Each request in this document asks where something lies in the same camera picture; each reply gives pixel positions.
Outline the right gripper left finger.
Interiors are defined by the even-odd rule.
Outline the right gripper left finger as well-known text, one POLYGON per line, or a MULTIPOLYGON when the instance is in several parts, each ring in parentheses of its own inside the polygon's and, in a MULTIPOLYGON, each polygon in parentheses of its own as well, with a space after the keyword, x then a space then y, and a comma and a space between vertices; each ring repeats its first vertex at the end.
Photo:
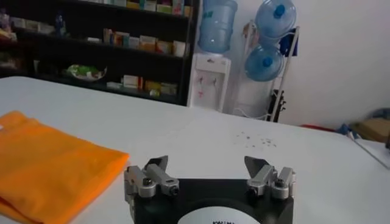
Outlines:
POLYGON ((138 166, 128 166, 124 171, 125 201, 131 201, 134 196, 152 198, 157 194, 158 187, 162 194, 175 197, 179 194, 179 180, 166 173, 168 155, 152 158, 141 169, 138 166))

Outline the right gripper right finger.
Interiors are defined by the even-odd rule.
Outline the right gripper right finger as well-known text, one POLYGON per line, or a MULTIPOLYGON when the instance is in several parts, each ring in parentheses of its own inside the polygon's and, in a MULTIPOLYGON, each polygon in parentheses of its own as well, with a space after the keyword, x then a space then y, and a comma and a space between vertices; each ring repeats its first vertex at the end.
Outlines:
POLYGON ((278 172, 265 159, 251 156, 245 156, 244 163, 250 175, 247 180, 248 192, 254 197, 262 197, 267 189, 276 200, 295 197, 296 173, 292 168, 283 167, 278 172))

